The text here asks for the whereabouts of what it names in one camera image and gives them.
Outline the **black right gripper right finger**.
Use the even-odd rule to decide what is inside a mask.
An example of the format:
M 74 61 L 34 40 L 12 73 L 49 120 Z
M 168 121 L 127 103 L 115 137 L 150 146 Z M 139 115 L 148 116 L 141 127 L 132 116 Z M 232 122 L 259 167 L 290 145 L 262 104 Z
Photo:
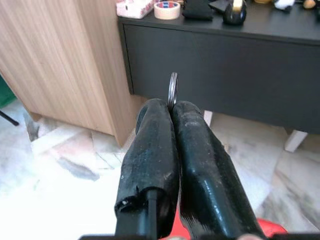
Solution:
M 198 107 L 177 102 L 172 121 L 181 166 L 180 217 L 190 236 L 263 238 L 233 162 Z

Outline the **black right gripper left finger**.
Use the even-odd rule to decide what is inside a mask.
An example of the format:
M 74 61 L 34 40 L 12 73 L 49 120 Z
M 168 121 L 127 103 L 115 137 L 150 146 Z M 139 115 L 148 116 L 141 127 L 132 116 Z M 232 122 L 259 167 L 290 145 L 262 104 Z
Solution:
M 114 206 L 117 239 L 162 239 L 173 227 L 180 184 L 173 123 L 167 104 L 148 100 L 122 161 Z

